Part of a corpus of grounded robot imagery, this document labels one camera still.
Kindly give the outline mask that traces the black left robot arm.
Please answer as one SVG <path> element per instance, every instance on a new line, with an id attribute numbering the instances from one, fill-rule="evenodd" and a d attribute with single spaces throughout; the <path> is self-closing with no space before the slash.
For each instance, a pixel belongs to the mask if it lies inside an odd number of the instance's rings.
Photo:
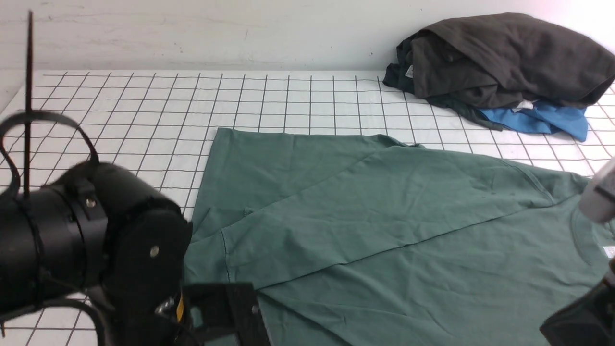
<path id="1" fill-rule="evenodd" d="M 101 346 L 173 346 L 193 235 L 173 200 L 123 167 L 84 162 L 28 198 L 1 195 L 1 321 L 90 296 Z"/>

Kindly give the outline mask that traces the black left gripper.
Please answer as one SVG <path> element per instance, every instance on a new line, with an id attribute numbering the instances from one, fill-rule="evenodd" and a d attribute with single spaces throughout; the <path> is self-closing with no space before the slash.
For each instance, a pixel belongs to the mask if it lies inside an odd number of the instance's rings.
<path id="1" fill-rule="evenodd" d="M 86 291 L 105 335 L 105 346 L 202 346 L 187 316 L 181 289 L 152 305 L 114 297 L 103 287 Z"/>

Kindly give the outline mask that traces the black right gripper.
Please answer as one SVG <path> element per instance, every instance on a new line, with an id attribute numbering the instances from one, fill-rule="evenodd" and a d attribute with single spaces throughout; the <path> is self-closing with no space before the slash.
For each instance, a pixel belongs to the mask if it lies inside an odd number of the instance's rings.
<path id="1" fill-rule="evenodd" d="M 540 326 L 551 346 L 613 346 L 615 344 L 614 275 L 554 313 Z"/>

